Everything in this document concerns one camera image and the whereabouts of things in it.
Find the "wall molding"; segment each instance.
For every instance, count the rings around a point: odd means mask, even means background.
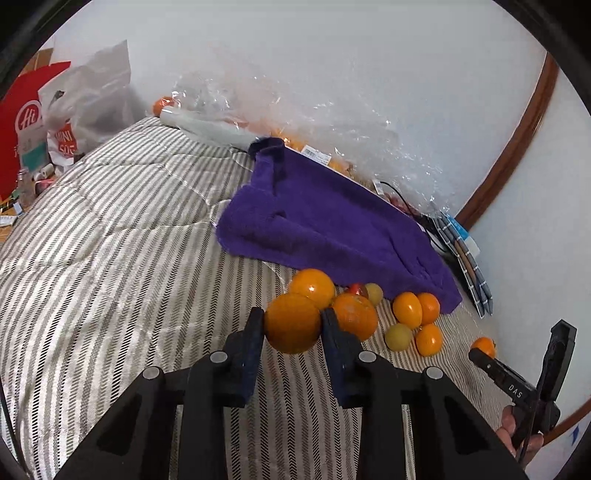
[[[469,230],[474,226],[517,168],[544,118],[557,78],[558,65],[547,53],[540,78],[519,125],[484,181],[456,215],[464,228]]]

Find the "white wall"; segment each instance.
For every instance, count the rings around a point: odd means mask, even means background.
[[[495,298],[494,318],[486,321],[503,361],[535,385],[552,325],[564,319],[578,328],[557,400],[563,419],[591,393],[590,160],[591,117],[561,73],[529,150],[472,229]],[[542,449],[530,478],[554,478],[571,447],[565,436]]]
[[[440,168],[436,189],[454,194],[453,213],[511,136],[544,59],[492,0],[209,3],[93,0],[57,32],[53,58],[79,63],[127,38],[149,107],[180,74],[215,62],[210,47],[223,42],[304,103],[388,118],[413,164]]]
[[[589,428],[591,413],[555,441],[545,446],[527,466],[525,472],[531,480],[554,480],[579,445]]]

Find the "wooden trim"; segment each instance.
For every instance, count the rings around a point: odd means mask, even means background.
[[[457,221],[464,228],[469,230],[474,226],[517,168],[546,113],[557,78],[558,65],[547,53],[534,94],[531,96],[519,125],[513,132],[513,136],[482,184],[456,216]]]
[[[548,432],[544,435],[544,445],[548,445],[550,442],[553,442],[558,437],[560,437],[563,433],[566,433],[568,430],[573,428],[578,422],[583,420],[589,413],[591,412],[591,398],[587,400],[578,410],[576,410],[572,415],[566,417],[563,421],[561,421],[551,432]]]

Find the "purple towel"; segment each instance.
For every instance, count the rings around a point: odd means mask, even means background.
[[[362,186],[268,138],[251,146],[250,184],[224,211],[217,239],[233,255],[318,268],[338,285],[374,282],[385,297],[433,293],[441,312],[462,301],[417,224]]]

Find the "hi logo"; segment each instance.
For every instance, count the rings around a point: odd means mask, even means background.
[[[18,111],[14,121],[14,129],[20,132],[36,125],[41,120],[41,104],[37,100],[31,100],[25,103]]]

